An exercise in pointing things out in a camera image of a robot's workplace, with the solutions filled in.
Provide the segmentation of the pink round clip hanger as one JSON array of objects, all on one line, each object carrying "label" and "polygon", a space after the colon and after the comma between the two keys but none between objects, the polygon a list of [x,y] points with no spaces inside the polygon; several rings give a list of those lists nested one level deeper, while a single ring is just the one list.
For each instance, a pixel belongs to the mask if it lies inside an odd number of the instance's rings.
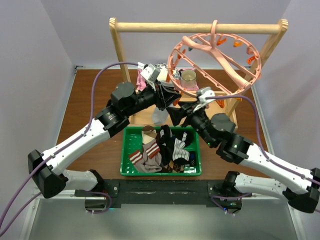
[{"label": "pink round clip hanger", "polygon": [[[197,30],[192,35],[183,36],[169,54],[167,81],[171,81],[179,91],[190,96],[194,95],[187,86],[183,86],[182,80],[174,76],[174,73],[178,71],[178,66],[183,67],[184,70],[195,70],[197,74],[228,96],[246,92],[260,78],[263,64],[257,48],[249,40],[235,34],[230,29],[219,30],[219,26],[219,22],[214,20],[208,30]],[[229,53],[224,53],[223,44],[231,44],[234,49],[244,50],[248,55],[246,64],[253,69],[248,69],[245,63],[234,59]],[[229,80],[235,85],[234,90],[227,88],[216,77],[208,73],[211,64],[226,73]]]}]

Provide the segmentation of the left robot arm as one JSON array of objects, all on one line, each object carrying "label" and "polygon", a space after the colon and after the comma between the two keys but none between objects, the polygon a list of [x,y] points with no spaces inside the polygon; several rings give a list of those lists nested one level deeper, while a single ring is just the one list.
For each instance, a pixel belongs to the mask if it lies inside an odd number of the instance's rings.
[{"label": "left robot arm", "polygon": [[164,110],[180,97],[177,90],[159,81],[140,92],[128,81],[119,83],[106,107],[84,128],[51,149],[33,150],[28,154],[29,173],[43,197],[49,199],[64,190],[83,190],[99,196],[104,190],[104,180],[96,170],[73,171],[68,170],[68,166],[121,132],[129,125],[130,116],[150,106]]}]

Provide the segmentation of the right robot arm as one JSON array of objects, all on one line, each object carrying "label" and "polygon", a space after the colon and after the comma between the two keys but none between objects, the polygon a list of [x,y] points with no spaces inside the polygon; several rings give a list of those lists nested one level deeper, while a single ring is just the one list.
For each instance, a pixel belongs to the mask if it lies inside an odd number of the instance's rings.
[{"label": "right robot arm", "polygon": [[305,169],[266,152],[250,139],[235,132],[235,123],[224,113],[208,118],[204,108],[182,103],[167,109],[172,123],[191,126],[216,154],[229,163],[255,169],[265,177],[229,171],[217,191],[220,200],[238,200],[250,194],[266,195],[286,201],[292,208],[314,213],[320,200],[320,170]]}]

